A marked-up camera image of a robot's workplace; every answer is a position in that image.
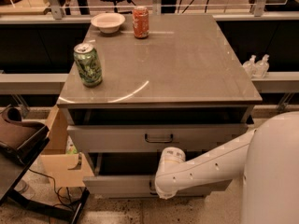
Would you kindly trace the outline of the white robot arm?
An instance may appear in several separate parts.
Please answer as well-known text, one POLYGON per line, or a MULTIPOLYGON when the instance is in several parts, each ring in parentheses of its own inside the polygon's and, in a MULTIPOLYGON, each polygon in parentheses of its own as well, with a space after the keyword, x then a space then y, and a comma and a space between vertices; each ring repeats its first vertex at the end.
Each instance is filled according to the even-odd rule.
POLYGON ((162 199, 178 191, 243 177, 241 224, 299 224, 299 112, 187 160, 177 147, 163 150, 155 175, 162 199))

